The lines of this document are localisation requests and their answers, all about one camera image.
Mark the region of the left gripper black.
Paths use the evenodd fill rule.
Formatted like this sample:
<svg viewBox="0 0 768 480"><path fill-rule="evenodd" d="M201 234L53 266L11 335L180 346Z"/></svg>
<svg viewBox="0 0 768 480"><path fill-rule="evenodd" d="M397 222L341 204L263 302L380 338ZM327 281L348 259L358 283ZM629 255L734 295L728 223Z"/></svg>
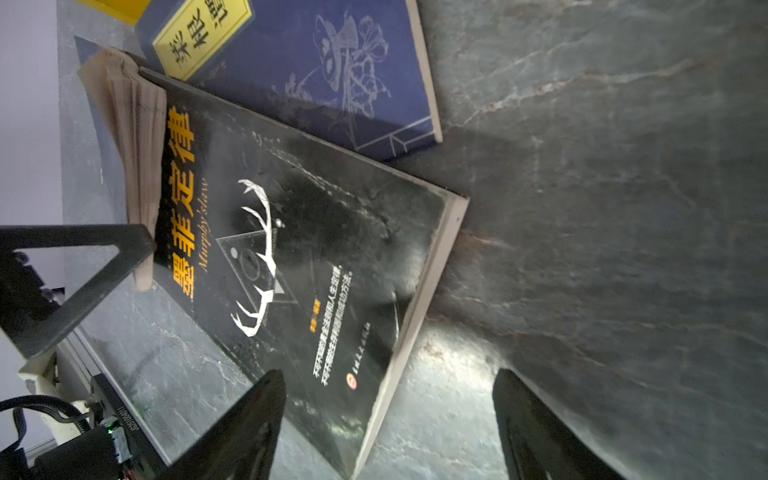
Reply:
<svg viewBox="0 0 768 480"><path fill-rule="evenodd" d="M109 261L72 284L64 260L111 247ZM65 339L143 261L155 243L141 224L5 225L1 228L1 329L20 355L42 356ZM17 440L1 450L3 479L157 479L167 469L108 378L91 379L86 410L51 395L3 400ZM36 455L21 447L24 412L75 428L72 439Z"/></svg>

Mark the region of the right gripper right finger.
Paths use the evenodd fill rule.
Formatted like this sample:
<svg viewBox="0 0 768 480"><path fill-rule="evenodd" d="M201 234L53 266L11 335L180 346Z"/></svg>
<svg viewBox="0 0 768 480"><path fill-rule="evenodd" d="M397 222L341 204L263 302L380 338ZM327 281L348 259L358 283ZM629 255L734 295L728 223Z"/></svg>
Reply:
<svg viewBox="0 0 768 480"><path fill-rule="evenodd" d="M492 397L511 479L619 479L511 370L496 375Z"/></svg>

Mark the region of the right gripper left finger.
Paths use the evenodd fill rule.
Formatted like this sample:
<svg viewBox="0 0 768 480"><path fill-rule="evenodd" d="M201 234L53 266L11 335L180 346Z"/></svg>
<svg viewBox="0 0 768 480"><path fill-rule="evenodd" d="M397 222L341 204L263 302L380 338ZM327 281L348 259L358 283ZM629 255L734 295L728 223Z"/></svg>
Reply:
<svg viewBox="0 0 768 480"><path fill-rule="evenodd" d="M279 370L268 371L159 479L267 479L286 404Z"/></svg>

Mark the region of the black folder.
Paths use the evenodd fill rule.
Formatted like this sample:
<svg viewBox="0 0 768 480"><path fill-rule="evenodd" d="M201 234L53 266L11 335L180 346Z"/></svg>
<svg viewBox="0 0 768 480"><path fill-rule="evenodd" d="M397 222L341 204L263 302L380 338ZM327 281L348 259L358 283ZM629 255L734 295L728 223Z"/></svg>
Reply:
<svg viewBox="0 0 768 480"><path fill-rule="evenodd" d="M359 476L469 202L83 42L115 217L155 242L161 286L286 415Z"/></svg>

